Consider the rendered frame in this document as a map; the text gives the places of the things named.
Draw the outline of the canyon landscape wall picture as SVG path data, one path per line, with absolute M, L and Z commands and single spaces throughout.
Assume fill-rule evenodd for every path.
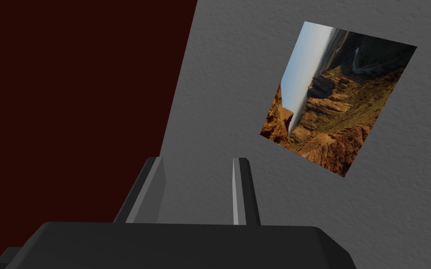
M 416 49 L 305 21 L 260 134 L 346 176 Z

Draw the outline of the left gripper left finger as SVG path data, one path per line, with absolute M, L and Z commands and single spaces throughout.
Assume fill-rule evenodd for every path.
M 149 157 L 125 198 L 114 223 L 157 223 L 166 187 L 162 157 Z

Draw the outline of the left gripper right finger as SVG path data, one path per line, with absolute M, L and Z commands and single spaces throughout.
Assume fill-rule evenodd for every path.
M 251 166 L 247 158 L 233 158 L 232 204 L 234 225 L 261 225 Z

